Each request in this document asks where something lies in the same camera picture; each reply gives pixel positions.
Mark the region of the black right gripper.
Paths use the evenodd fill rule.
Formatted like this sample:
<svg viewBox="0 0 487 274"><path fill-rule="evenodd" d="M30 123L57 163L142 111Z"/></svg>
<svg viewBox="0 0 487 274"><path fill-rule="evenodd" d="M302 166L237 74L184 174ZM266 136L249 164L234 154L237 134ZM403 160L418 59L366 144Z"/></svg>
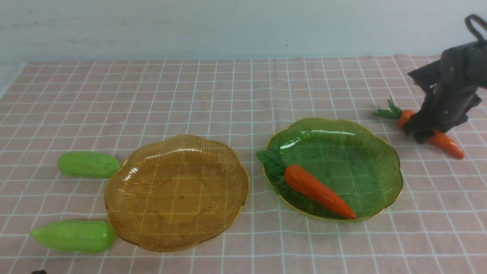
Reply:
<svg viewBox="0 0 487 274"><path fill-rule="evenodd" d="M440 59L410 71L408 76L425 92L425 98L403 131L425 143L435 131L446 133L466 123L468 112L480 104L476 92L487 86L486 42L445 49Z"/></svg>

